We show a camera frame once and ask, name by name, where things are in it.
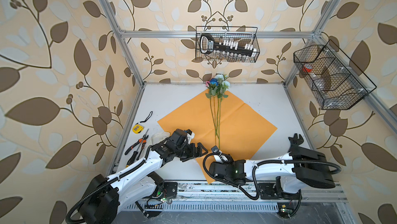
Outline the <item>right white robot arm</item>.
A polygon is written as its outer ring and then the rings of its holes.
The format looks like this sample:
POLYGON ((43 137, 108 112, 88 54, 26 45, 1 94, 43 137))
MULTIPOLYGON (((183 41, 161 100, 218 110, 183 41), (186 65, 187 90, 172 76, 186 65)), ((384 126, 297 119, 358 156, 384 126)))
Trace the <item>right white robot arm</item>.
POLYGON ((273 176, 276 191, 299 194, 307 186, 319 189, 335 188, 333 175, 342 168, 328 162, 325 155, 300 146, 291 146, 288 153, 265 160, 233 160, 216 146, 203 159, 205 173, 214 181, 241 191, 251 200, 260 197, 259 180, 273 176))

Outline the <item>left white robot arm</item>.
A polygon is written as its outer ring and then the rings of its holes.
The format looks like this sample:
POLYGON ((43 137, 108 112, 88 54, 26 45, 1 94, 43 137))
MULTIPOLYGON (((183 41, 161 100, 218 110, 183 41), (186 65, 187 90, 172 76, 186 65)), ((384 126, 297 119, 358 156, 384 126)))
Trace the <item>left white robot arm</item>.
POLYGON ((177 129, 169 137, 147 148, 145 155, 129 167, 90 182, 83 197, 66 214, 68 224, 110 224, 126 206, 162 191, 158 169, 179 158, 181 162, 202 157, 208 150, 193 143, 191 130, 177 129))

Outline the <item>dark pink fake rose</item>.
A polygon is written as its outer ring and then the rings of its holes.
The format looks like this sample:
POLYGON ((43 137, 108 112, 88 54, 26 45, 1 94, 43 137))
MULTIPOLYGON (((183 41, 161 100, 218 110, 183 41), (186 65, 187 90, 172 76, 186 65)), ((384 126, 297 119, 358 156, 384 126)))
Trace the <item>dark pink fake rose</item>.
POLYGON ((214 124, 214 129, 215 129, 215 139, 217 139, 217 119, 216 119, 216 106, 215 106, 215 94, 214 94, 214 89, 216 84, 213 82, 213 80, 209 80, 205 82, 206 87, 208 88, 208 93, 206 93, 206 97, 210 101, 210 110, 212 114, 212 119, 213 119, 213 124, 214 124))

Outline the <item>orange wrapping paper sheet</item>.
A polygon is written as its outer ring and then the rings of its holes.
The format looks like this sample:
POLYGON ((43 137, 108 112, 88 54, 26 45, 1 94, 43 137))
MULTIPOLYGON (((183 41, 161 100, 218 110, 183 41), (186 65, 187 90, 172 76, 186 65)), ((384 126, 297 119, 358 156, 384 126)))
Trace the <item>orange wrapping paper sheet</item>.
MULTIPOLYGON (((172 133, 176 129, 194 132, 193 142, 206 149, 216 145, 215 129, 206 91, 187 101, 158 121, 161 128, 172 133)), ((220 150, 235 160, 250 159, 275 133, 277 128, 248 104, 227 91, 221 106, 220 150)))

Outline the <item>pale blue fake flower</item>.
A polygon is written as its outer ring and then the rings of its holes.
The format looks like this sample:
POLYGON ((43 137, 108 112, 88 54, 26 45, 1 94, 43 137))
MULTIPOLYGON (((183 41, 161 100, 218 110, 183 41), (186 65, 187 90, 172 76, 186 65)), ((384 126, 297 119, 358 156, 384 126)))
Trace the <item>pale blue fake flower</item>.
POLYGON ((221 106, 222 106, 222 102, 224 98, 228 98, 227 95, 227 91, 230 88, 230 83, 228 82, 228 75, 224 75, 224 74, 217 74, 215 76, 215 79, 218 80, 219 82, 219 86, 218 86, 218 91, 219 91, 219 107, 220 107, 220 114, 219 114, 219 118, 220 118, 220 125, 221 125, 221 106))

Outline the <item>dark blue fake rose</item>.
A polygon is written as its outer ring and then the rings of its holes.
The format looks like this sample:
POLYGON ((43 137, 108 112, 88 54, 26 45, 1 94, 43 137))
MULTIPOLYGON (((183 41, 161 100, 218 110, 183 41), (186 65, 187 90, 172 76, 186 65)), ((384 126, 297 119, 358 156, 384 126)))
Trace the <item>dark blue fake rose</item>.
POLYGON ((218 86, 219 86, 219 82, 217 79, 213 78, 209 81, 209 95, 210 95, 210 110, 212 113, 212 119, 213 119, 213 124, 214 124, 214 128, 215 128, 215 137, 216 139, 218 138, 218 114, 219 114, 219 107, 218 107, 218 103, 219 103, 219 99, 218 99, 218 86))

